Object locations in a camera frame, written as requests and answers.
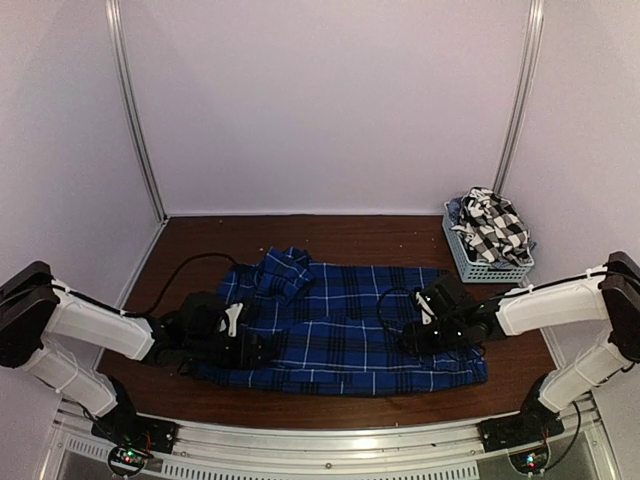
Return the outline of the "blue plaid long sleeve shirt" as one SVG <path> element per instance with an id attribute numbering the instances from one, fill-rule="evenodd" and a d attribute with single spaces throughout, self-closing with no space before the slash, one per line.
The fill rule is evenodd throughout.
<path id="1" fill-rule="evenodd" d="M 314 395 L 389 396 L 436 392 L 488 379 L 480 351 L 411 356 L 397 346 L 419 320 L 411 291 L 443 276 L 427 267 L 346 266 L 319 262 L 304 250 L 271 248 L 252 265 L 233 266 L 218 293 L 251 300 L 246 328 L 275 357 L 259 369 L 194 365 L 199 380 L 220 386 Z"/>

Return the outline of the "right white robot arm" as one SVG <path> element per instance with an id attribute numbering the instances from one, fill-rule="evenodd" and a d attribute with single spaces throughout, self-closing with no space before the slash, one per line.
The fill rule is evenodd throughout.
<path id="1" fill-rule="evenodd" d="M 639 266 L 622 251 L 582 274 L 485 300 L 474 299 L 460 280 L 446 275 L 415 292 L 414 304 L 422 318 L 406 325 L 398 340 L 411 356 L 453 352 L 559 325 L 608 324 L 603 338 L 572 363 L 534 383 L 512 423 L 522 441 L 535 440 L 574 400 L 639 361 Z"/>

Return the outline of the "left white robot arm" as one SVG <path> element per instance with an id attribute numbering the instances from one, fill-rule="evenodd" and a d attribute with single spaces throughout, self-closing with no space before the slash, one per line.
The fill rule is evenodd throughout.
<path id="1" fill-rule="evenodd" d="M 254 308 L 208 292 L 188 295 L 160 317 L 115 308 L 56 279 L 35 261 L 1 286 L 1 364 L 30 373 L 76 401 L 123 444 L 144 433 L 124 387 L 85 368 L 55 339 L 75 338 L 150 366 L 204 364 L 252 370 L 268 364 L 273 347 L 246 328 Z"/>

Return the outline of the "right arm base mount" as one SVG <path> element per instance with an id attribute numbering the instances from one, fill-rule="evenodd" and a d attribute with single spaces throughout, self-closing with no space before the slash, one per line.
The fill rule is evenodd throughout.
<path id="1" fill-rule="evenodd" d="M 543 442 L 565 431 L 559 413 L 549 410 L 539 400 L 543 380 L 544 376 L 541 376 L 533 383 L 517 413 L 478 424 L 485 452 Z"/>

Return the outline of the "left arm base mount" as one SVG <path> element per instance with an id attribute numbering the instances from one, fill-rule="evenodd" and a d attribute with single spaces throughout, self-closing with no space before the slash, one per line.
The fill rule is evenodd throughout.
<path id="1" fill-rule="evenodd" d="M 104 416 L 93 417 L 91 433 L 125 448 L 171 454 L 178 424 L 139 415 L 124 385 L 114 377 L 108 379 L 115 388 L 116 406 Z"/>

